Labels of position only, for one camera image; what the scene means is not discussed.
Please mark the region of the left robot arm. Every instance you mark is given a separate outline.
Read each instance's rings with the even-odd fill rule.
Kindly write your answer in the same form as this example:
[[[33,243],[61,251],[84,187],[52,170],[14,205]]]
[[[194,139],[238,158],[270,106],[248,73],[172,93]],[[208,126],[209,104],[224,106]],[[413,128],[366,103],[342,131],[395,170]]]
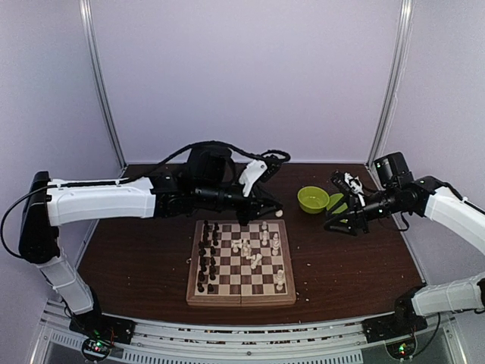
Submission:
[[[246,152],[221,141],[186,145],[132,177],[108,180],[52,179],[36,173],[24,204],[18,258],[39,268],[80,325],[93,337],[109,329],[94,290],[84,283],[58,245],[59,228],[109,218],[172,218],[200,209],[235,213],[246,225],[283,206],[262,183],[290,160],[287,152]]]

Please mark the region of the wooden chess board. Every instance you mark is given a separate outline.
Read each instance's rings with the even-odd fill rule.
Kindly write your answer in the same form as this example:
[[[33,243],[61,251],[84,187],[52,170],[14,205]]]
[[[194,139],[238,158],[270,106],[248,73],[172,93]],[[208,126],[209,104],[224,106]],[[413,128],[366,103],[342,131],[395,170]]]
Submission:
[[[268,244],[261,245],[261,224],[252,221],[242,226],[238,221],[209,221],[219,224],[219,247],[217,253],[217,278],[214,293],[197,293],[196,281],[199,267],[198,243],[202,238],[203,220],[196,222],[189,277],[186,289],[186,302],[191,306],[289,306],[296,302],[296,289],[293,266],[290,257],[286,225],[282,219],[268,223]],[[280,249],[277,256],[271,254],[271,239],[274,233],[280,236]],[[261,253],[262,261],[251,270],[251,261],[231,249],[233,240],[249,240],[252,254]],[[275,290],[274,276],[279,269],[285,272],[285,287],[282,292]]]

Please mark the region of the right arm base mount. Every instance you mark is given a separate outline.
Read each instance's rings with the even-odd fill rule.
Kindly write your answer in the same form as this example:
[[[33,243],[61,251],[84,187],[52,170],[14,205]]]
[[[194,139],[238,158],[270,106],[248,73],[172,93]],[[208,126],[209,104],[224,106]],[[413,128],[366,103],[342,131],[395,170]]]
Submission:
[[[385,341],[393,359],[406,360],[418,352],[416,334],[427,328],[427,320],[416,315],[411,297],[403,296],[395,301],[394,313],[365,319],[362,328],[369,344]]]

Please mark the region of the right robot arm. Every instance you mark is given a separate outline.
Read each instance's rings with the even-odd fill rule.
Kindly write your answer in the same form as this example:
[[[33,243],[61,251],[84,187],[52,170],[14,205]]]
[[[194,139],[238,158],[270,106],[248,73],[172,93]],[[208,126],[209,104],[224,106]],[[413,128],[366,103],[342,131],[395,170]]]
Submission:
[[[330,180],[343,197],[329,209],[326,231],[355,236],[359,231],[369,232],[370,221],[396,213],[418,215],[441,224],[484,251],[484,211],[450,183],[433,176],[414,179],[401,152],[376,159],[374,167],[381,190],[368,189],[349,173],[332,173]],[[394,334],[402,335],[417,323],[418,316],[468,310],[484,311],[483,274],[410,290],[396,300],[388,326]]]

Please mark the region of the white king chess piece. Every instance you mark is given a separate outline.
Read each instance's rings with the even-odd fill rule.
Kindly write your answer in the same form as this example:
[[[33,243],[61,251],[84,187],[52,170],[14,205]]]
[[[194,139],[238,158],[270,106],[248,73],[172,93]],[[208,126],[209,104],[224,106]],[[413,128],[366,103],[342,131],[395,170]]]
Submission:
[[[285,272],[283,269],[279,269],[274,276],[275,279],[275,290],[277,292],[282,292],[285,287]]]

